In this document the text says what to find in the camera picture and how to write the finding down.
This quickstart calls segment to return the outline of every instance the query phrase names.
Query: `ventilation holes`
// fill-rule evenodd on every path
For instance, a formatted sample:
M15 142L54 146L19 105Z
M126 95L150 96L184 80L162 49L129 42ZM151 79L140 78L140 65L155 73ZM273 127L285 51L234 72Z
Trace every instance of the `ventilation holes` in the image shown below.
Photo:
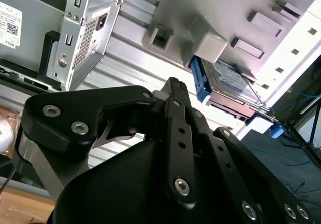
M88 22L85 32L82 36L81 45L78 54L75 56L73 68L79 66L88 56L88 51L91 44L91 38L97 25L97 19Z

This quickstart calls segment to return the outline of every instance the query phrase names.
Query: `black cable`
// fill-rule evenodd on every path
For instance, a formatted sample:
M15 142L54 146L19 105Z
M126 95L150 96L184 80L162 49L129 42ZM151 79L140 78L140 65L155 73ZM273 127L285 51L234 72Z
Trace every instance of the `black cable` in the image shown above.
M296 103L295 103L295 105L294 105L294 109L293 109L293 111L291 112L291 114L289 115L289 117L286 119L285 123L287 123L288 121L291 120L292 115L295 113L295 110L297 109L298 104L300 103L301 98L302 98L302 95L300 95L300 96L297 98Z
M303 200L303 201L305 201L305 202L307 202L307 203L310 203L310 204L312 204L312 205L315 205L315 206L321 207L321 205L316 204L316 203L314 203L314 202L312 202L312 201L308 201L308 200Z
M312 193L312 192L317 192L317 191L321 191L321 189L312 190L312 191L306 191L306 192L301 192L301 193L298 193L298 194L307 194L307 193Z
M8 178L6 179L6 181L4 182L4 184L2 185L2 187L0 188L0 195L2 194L2 192L5 190L6 186L8 185L9 181L12 179L13 175L15 174L16 169L13 168L10 175L8 176Z
M293 193L293 195L295 195L296 192L297 192L298 190L300 190L305 184L306 184L306 182L303 182L303 183L300 185L300 187L295 190L295 192Z
M296 191L293 190L293 188L292 188L292 186L291 186L290 184L286 184L285 187L286 187L286 186L289 186L290 189L292 190L292 194L293 194L294 196L297 195L297 196L299 196L299 197L303 197L303 199L299 199L299 200L300 200L300 201L304 201L304 200L308 199L309 196L308 196L308 195L300 195L300 194L298 194L298 193L296 193L296 192L297 192L301 187L303 187L305 184L306 184L306 182L303 182Z
M0 163L0 168L6 166L6 165L8 165L8 164L11 164L11 160L6 160L6 161Z
M315 66L315 68L314 68L314 70L313 70L313 72L312 72L311 78L312 78L312 80L313 80L315 83L321 84L321 82L318 82L318 81L314 78L314 76L315 76L315 74L316 74L316 71L317 71L317 68L316 68L316 66Z

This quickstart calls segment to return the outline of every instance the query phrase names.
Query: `black plastic part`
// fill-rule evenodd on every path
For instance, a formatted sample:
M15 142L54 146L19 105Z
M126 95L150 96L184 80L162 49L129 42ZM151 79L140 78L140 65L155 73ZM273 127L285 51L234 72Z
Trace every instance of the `black plastic part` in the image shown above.
M183 83L170 78L163 90L170 96L165 101L131 86L42 94L26 102L24 133L61 160L64 170L73 158L87 161L97 138L107 143L146 134L144 141L73 179L56 202L52 224L313 223L298 213L300 205L311 217L304 205L228 129L211 131L190 107ZM45 116L48 104L61 114ZM74 121L85 122L89 132L72 132ZM189 185L187 195L176 189L176 178ZM255 219L244 212L244 201Z
M55 31L50 31L45 34L44 46L42 49L41 61L39 66L39 74L37 79L39 79L40 81L43 81L46 84L51 85L56 90L61 91L61 87L60 87L61 83L51 78L48 78L46 76L50 54L52 50L52 45L54 42L58 42L59 38L60 38L60 34Z
M224 127L213 131L213 135L220 138L226 144L235 164L240 171L245 184L259 203L263 213L269 217L271 223L313 223L306 220L298 212L297 205L304 207L302 203L243 145L235 135ZM296 214L294 221L285 211L284 205L289 205Z
M133 109L153 107L155 97L146 98L143 92L152 96L140 86L36 95L25 103L21 126L34 142L65 158L81 159L97 139L102 116L117 114L125 120ZM46 105L58 107L61 114L55 118L45 116L42 109ZM75 121L86 123L89 132L85 135L74 133L71 124Z
M104 28L105 23L107 21L107 17L108 17L108 13L106 13L106 14L102 15L101 17L99 17L98 23L97 23L97 26L96 26L96 31L99 31L99 30Z

